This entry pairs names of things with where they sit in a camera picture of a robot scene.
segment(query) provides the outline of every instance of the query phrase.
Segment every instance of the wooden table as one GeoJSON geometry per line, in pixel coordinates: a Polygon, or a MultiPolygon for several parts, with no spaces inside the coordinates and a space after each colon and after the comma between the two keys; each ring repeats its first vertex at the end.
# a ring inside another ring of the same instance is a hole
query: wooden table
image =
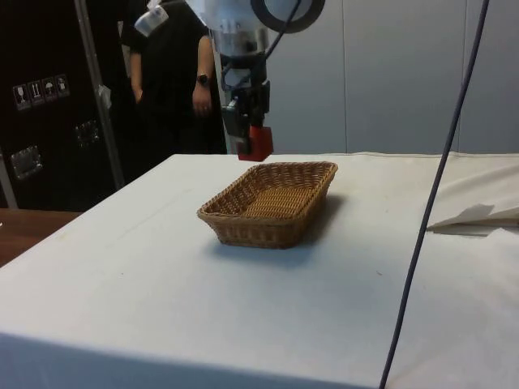
{"type": "Polygon", "coordinates": [[[72,212],[0,209],[0,267],[78,217],[72,212]]]}

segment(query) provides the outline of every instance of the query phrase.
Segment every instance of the black cabinet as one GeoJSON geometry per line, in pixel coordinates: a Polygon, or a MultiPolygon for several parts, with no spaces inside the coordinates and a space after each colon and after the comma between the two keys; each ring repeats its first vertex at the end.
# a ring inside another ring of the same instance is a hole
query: black cabinet
{"type": "Polygon", "coordinates": [[[18,205],[89,209],[115,185],[74,2],[0,2],[0,15],[0,148],[18,205]]]}

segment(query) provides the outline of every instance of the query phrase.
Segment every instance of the metal latch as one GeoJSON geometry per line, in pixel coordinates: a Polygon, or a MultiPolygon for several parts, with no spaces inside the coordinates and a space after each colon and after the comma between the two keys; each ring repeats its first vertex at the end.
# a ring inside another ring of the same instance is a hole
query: metal latch
{"type": "Polygon", "coordinates": [[[11,156],[11,164],[15,170],[15,176],[20,181],[26,180],[43,169],[41,155],[38,146],[27,147],[21,152],[11,156]]]}

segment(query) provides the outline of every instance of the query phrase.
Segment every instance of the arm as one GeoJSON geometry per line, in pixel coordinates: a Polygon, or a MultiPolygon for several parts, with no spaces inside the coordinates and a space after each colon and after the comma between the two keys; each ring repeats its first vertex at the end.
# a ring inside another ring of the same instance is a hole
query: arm
{"type": "Polygon", "coordinates": [[[143,70],[142,57],[134,51],[130,55],[131,89],[137,103],[143,98],[143,70]]]}
{"type": "Polygon", "coordinates": [[[214,52],[208,36],[202,36],[198,44],[198,75],[212,77],[214,73],[214,52]]]}
{"type": "MultiPolygon", "coordinates": [[[[208,36],[202,36],[198,44],[198,75],[214,76],[214,53],[208,36]]],[[[211,83],[202,85],[198,81],[193,91],[193,110],[198,116],[208,116],[212,111],[211,83]]]]}

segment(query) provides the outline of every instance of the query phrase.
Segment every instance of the metal pole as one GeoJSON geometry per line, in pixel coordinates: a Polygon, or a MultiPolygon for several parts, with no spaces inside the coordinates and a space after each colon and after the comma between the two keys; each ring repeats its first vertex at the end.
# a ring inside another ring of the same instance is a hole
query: metal pole
{"type": "Polygon", "coordinates": [[[11,209],[18,209],[15,192],[7,173],[6,162],[3,159],[2,149],[0,149],[0,184],[2,185],[3,194],[6,196],[7,206],[11,209]]]}
{"type": "Polygon", "coordinates": [[[88,8],[86,0],[74,0],[75,11],[78,15],[79,30],[81,31],[81,39],[83,40],[84,52],[87,57],[88,71],[90,80],[94,90],[96,99],[97,112],[101,121],[101,127],[105,136],[106,149],[114,176],[115,187],[117,190],[124,187],[124,176],[122,174],[121,161],[119,160],[119,152],[117,143],[115,142],[114,128],[110,121],[108,109],[103,104],[99,96],[99,87],[103,84],[101,77],[101,69],[97,61],[96,46],[92,35],[92,27],[88,18],[88,8]]]}

